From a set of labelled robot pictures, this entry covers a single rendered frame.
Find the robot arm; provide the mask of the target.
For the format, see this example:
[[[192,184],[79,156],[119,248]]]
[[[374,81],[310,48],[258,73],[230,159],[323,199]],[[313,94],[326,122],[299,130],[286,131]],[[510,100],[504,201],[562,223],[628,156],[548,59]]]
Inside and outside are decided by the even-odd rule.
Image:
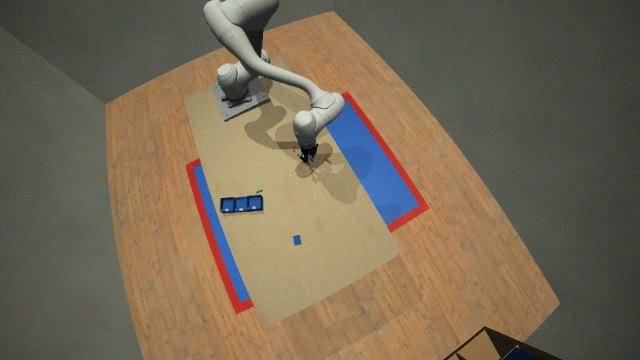
[[[252,101],[248,83],[259,75],[304,90],[310,97],[311,110],[299,111],[293,127],[299,146],[311,149],[320,131],[343,111],[345,100],[339,93],[332,95],[311,80],[270,64],[268,53],[262,50],[263,31],[278,7],[279,0],[212,0],[204,6],[210,30],[239,59],[235,66],[227,63],[217,70],[219,86],[225,93],[221,100],[228,101],[229,108]]]

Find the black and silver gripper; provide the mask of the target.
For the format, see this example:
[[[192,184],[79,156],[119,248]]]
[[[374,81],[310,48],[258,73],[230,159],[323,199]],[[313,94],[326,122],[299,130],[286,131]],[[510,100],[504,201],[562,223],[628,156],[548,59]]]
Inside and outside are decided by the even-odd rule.
[[[310,154],[310,155],[309,155],[309,156],[310,156],[310,160],[311,160],[312,162],[314,162],[314,159],[313,159],[313,158],[314,158],[314,155],[316,155],[318,145],[319,145],[319,144],[316,142],[316,143],[315,143],[315,145],[314,145],[314,147],[312,147],[311,149],[303,149],[303,148],[301,148],[301,147],[300,147],[300,148],[301,148],[301,154],[298,154],[297,156],[298,156],[298,157],[299,157],[299,158],[300,158],[304,163],[306,162],[306,164],[309,166],[308,155]],[[311,155],[311,152],[312,152],[312,155]],[[303,157],[303,155],[304,155],[304,157]]]

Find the blue three-compartment bin rack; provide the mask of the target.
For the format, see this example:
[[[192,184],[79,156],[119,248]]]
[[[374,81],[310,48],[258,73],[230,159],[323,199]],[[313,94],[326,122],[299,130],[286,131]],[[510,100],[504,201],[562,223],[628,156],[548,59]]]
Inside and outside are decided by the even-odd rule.
[[[260,206],[261,202],[261,206]],[[254,207],[251,207],[254,206]],[[247,209],[247,210],[246,210]],[[263,210],[263,196],[251,195],[247,197],[228,197],[221,198],[220,200],[220,212],[231,213],[232,212],[247,212],[247,211],[260,211]]]

